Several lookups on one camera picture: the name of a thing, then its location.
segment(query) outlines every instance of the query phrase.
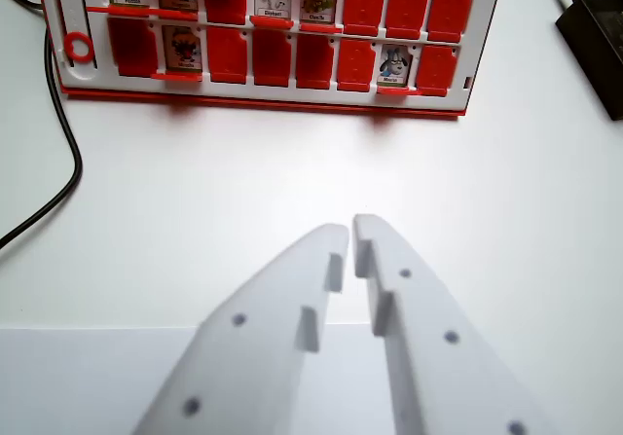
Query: white table surface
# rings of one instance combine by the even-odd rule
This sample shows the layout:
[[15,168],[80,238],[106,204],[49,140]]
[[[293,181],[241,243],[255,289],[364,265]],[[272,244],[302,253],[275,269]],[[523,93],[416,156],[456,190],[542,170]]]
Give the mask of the white table surface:
[[[73,162],[43,73],[43,22],[0,0],[0,233]],[[623,426],[623,126],[554,25],[499,0],[456,122],[68,101],[76,194],[0,255],[0,326],[199,322],[288,243],[384,216],[568,433]],[[348,265],[329,321],[368,320]]]

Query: white plastic part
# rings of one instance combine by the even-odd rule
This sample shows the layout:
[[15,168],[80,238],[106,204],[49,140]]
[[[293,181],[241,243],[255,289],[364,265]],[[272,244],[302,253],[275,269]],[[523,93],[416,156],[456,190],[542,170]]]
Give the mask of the white plastic part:
[[[296,83],[296,53],[297,39],[299,35],[309,34],[300,31],[300,9],[293,2],[291,17],[294,26],[287,35],[292,47],[292,60],[290,64],[290,79],[287,88],[256,86],[253,80],[253,61],[252,61],[252,34],[255,29],[250,17],[253,15],[254,0],[247,0],[247,11],[244,25],[233,25],[223,23],[213,23],[207,21],[207,12],[204,0],[198,0],[199,11],[198,21],[169,20],[161,19],[155,15],[145,18],[152,25],[152,30],[158,38],[158,63],[159,73],[165,71],[164,48],[162,47],[162,27],[164,25],[181,25],[191,26],[197,29],[198,35],[202,41],[202,81],[200,83],[178,83],[167,82],[163,80],[154,80],[150,78],[137,78],[120,76],[117,64],[113,57],[112,48],[108,36],[108,27],[106,24],[109,15],[99,12],[88,12],[86,14],[87,22],[84,23],[83,17],[85,12],[78,12],[81,8],[82,0],[60,0],[61,6],[57,0],[43,0],[46,6],[48,22],[51,28],[53,42],[56,47],[56,59],[59,62],[58,71],[61,82],[68,89],[88,89],[88,90],[108,90],[108,91],[142,91],[157,92],[170,94],[185,94],[195,96],[213,96],[225,98],[240,99],[263,99],[274,101],[290,101],[295,103],[309,104],[336,104],[347,106],[373,106],[398,109],[422,109],[422,110],[440,110],[440,111],[463,111],[471,94],[471,87],[465,87],[465,83],[471,84],[478,68],[478,63],[484,48],[487,32],[492,19],[496,0],[472,0],[469,21],[461,35],[460,41],[455,43],[432,42],[428,40],[428,32],[426,23],[430,12],[432,0],[428,0],[424,23],[421,29],[421,37],[419,40],[410,39],[393,39],[386,38],[385,13],[388,0],[384,0],[383,19],[379,25],[379,34],[377,37],[357,36],[350,34],[329,34],[334,43],[331,47],[334,49],[333,73],[330,81],[329,90],[310,90],[299,89]],[[338,0],[339,4],[336,9],[336,25],[343,26],[344,0]],[[67,17],[65,8],[67,3],[71,4],[71,8],[67,11],[71,13],[71,17]],[[109,6],[109,0],[84,0],[86,7],[105,8]],[[159,8],[158,0],[150,0],[150,7]],[[247,79],[245,85],[235,85],[230,83],[216,83],[211,81],[209,66],[207,62],[206,48],[206,28],[208,26],[232,27],[240,32],[247,33],[245,36],[247,46]],[[90,64],[72,64],[66,59],[62,53],[63,38],[66,32],[74,30],[91,33],[93,49],[97,67],[93,68]],[[343,39],[360,39],[374,43],[372,49],[376,54],[375,69],[371,80],[370,89],[367,92],[359,91],[338,91],[337,70],[338,57],[340,54],[341,42]],[[413,47],[419,52],[425,45],[441,45],[452,47],[456,54],[458,63],[452,85],[448,89],[446,97],[424,96],[424,95],[408,95],[393,96],[378,93],[377,79],[381,73],[379,70],[381,51],[383,45],[391,44],[395,46],[407,46],[411,51]],[[416,86],[418,64],[414,62],[412,72],[409,76],[408,85],[411,88]]]
[[554,435],[539,409],[411,245],[373,215],[354,219],[355,274],[385,339],[397,435]]
[[245,283],[200,326],[135,435],[287,433],[347,248],[346,227],[322,226]]

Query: red ring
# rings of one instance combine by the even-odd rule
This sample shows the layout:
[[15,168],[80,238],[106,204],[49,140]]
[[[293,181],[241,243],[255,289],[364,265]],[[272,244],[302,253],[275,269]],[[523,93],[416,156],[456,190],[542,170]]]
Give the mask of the red ring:
[[[74,52],[74,41],[76,40],[82,41],[83,43],[87,45],[87,48],[89,50],[87,51],[86,55],[77,55]],[[63,45],[65,46],[65,52],[67,53],[69,58],[71,58],[74,62],[88,63],[88,62],[91,62],[93,58],[95,57],[95,52],[93,50],[93,42],[91,38],[87,36],[86,34],[81,33],[79,31],[73,31],[71,33],[67,33],[67,35],[65,36]]]

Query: black power adapter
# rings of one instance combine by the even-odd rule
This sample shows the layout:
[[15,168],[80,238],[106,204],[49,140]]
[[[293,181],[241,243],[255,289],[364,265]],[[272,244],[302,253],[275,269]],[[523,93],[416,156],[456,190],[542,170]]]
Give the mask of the black power adapter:
[[556,21],[613,120],[623,118],[623,1],[572,0]]

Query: guess who game board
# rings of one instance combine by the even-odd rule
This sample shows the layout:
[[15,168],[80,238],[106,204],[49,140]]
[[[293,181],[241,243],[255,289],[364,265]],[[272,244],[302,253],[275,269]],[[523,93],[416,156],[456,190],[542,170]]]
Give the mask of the guess who game board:
[[44,0],[70,95],[465,113],[496,0]]

